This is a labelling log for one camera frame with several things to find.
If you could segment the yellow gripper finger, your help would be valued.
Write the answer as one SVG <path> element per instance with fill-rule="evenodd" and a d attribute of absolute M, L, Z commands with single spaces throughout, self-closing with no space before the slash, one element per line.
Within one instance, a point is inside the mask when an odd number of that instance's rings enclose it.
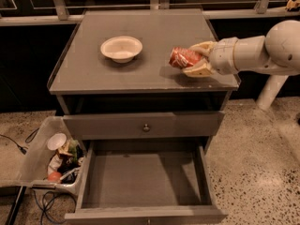
<path fill-rule="evenodd" d="M 190 50 L 199 53 L 205 57 L 208 57 L 210 52 L 213 51 L 214 47 L 216 46 L 215 41 L 204 41 L 198 44 L 194 44 L 189 47 Z"/>
<path fill-rule="evenodd" d="M 206 59 L 200 60 L 193 67 L 183 69 L 183 73 L 192 78 L 209 77 L 215 72 L 216 71 Z"/>

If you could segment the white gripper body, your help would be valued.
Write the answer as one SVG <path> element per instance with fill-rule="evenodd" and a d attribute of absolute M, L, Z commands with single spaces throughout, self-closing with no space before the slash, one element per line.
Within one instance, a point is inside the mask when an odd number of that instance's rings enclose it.
<path fill-rule="evenodd" d="M 237 74 L 234 65 L 233 51 L 237 37 L 224 38 L 217 42 L 209 54 L 209 62 L 213 69 L 221 75 Z"/>

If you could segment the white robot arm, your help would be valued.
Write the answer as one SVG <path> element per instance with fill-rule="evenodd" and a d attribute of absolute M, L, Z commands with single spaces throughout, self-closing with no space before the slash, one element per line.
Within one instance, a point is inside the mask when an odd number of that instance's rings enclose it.
<path fill-rule="evenodd" d="M 190 49 L 202 56 L 193 67 L 184 68 L 188 77 L 208 77 L 253 71 L 268 75 L 300 73 L 300 22 L 288 20 L 274 25 L 266 36 L 224 38 L 205 41 Z"/>

